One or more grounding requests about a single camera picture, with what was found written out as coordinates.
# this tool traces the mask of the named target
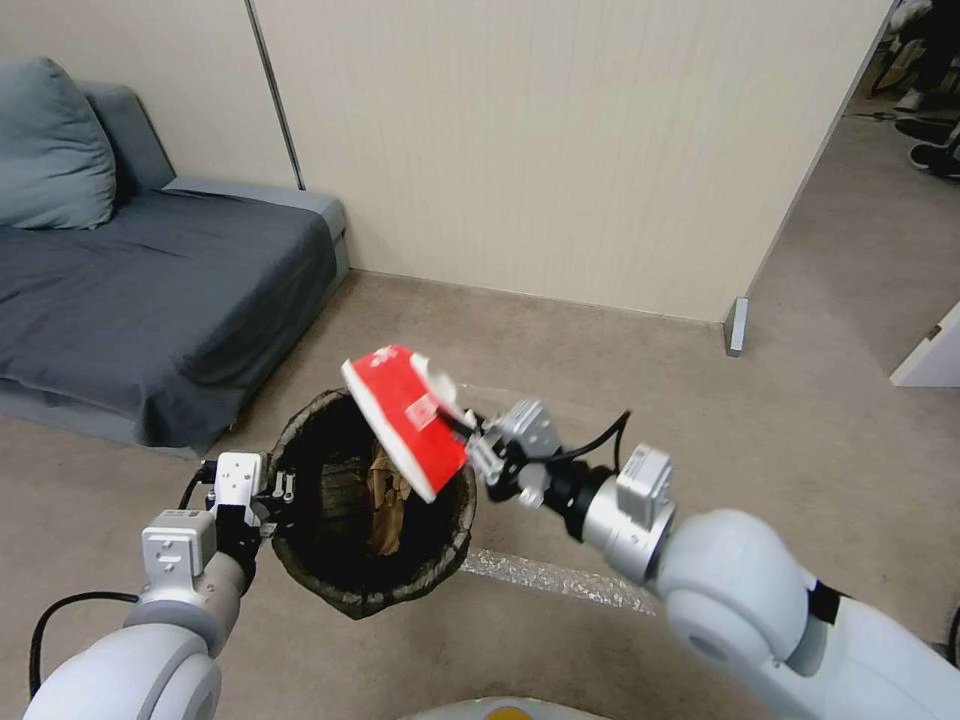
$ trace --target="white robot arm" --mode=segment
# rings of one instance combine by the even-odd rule
[[[211,511],[166,510],[141,533],[147,584],[124,621],[61,665],[24,720],[209,720],[215,658],[254,574],[263,457],[223,453]]]
[[[762,521],[718,510],[674,528],[664,453],[641,445],[622,471],[590,467],[578,459],[584,448],[561,446],[538,401],[459,430],[493,500],[519,496],[563,516],[572,537],[660,598],[682,643],[777,715],[960,718],[960,672],[886,615],[819,582]],[[143,531],[149,582],[125,627],[58,668],[24,720],[213,716],[214,658],[253,578],[263,466],[256,454],[224,453],[211,512],[167,511]],[[273,497],[283,496],[278,482]],[[449,717],[468,717],[459,712]]]
[[[673,528],[666,454],[641,445],[618,473],[564,459],[578,452],[564,451],[536,401],[487,423],[468,453],[493,499],[518,494],[562,515],[570,535],[663,602],[682,643],[776,715],[960,717],[956,668],[880,611],[817,580],[761,520],[717,510]]]

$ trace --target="gray pillow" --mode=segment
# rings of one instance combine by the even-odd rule
[[[50,58],[0,65],[0,225],[93,228],[115,192],[110,141],[66,71]]]

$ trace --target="gray carpet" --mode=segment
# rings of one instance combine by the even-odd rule
[[[571,442],[634,409],[673,454],[681,516],[738,507],[826,582],[942,639],[960,600],[960,391],[887,375],[957,300],[960,188],[912,170],[889,125],[844,120],[753,292],[749,347],[716,326],[355,274],[219,449],[268,448],[338,366],[387,342],[437,358],[488,410],[547,399]],[[193,466],[0,419],[0,713],[26,699],[32,625],[61,595],[142,582],[139,531]],[[587,570],[559,519],[481,504],[479,546]],[[63,611],[46,667],[116,626],[122,606]],[[355,623],[269,550],[222,656],[220,717],[387,720],[492,693],[612,718],[752,718],[732,681],[631,615],[458,574]]]

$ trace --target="clear plastic sheet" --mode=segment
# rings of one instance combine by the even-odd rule
[[[643,615],[655,615],[653,596],[617,577],[572,570],[516,555],[470,548],[460,569],[522,587],[590,600]]]

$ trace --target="wall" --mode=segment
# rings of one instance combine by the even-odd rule
[[[261,0],[359,267],[705,320],[746,291],[888,0]]]
[[[241,0],[3,0],[0,55],[125,83],[178,173],[295,187]]]

